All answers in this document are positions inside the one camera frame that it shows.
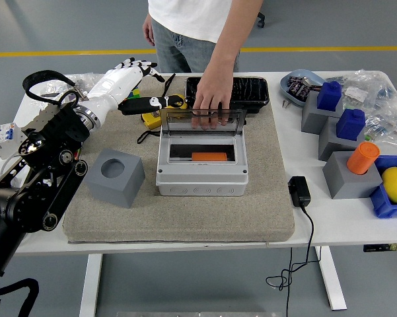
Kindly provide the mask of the person's left hand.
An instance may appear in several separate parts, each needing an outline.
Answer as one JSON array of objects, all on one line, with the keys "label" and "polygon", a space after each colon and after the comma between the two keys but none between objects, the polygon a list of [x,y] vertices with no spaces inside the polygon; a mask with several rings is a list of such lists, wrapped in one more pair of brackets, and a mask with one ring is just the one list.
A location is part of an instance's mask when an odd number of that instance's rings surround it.
[{"label": "person's left hand", "polygon": [[225,118],[204,118],[219,110],[229,111],[231,93],[233,89],[233,70],[232,65],[217,66],[208,65],[205,69],[197,87],[196,100],[193,105],[194,114],[201,115],[200,118],[194,118],[193,127],[199,125],[206,129],[208,127],[216,128],[218,122],[225,125]]}]

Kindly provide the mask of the person's right hand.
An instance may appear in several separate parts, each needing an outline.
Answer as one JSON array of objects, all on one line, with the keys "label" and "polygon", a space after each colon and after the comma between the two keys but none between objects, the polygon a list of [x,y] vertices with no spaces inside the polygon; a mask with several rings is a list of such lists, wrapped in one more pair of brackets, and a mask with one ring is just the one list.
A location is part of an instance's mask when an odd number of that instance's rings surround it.
[{"label": "person's right hand", "polygon": [[154,39],[154,34],[153,34],[153,27],[152,27],[152,19],[150,14],[148,14],[145,17],[143,26],[142,26],[142,30],[143,30],[143,35],[145,40],[147,41],[147,43],[151,46],[155,46],[155,39]]}]

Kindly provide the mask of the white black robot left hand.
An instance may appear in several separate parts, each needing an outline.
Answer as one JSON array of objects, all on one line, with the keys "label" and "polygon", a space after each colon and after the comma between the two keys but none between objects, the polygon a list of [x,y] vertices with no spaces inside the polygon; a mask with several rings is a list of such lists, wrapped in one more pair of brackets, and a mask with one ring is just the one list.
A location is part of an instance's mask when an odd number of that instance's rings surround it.
[{"label": "white black robot left hand", "polygon": [[126,59],[103,75],[87,93],[87,101],[82,102],[82,106],[89,109],[102,125],[107,113],[117,110],[143,77],[151,76],[164,82],[156,67],[155,62],[136,60],[134,57]]}]

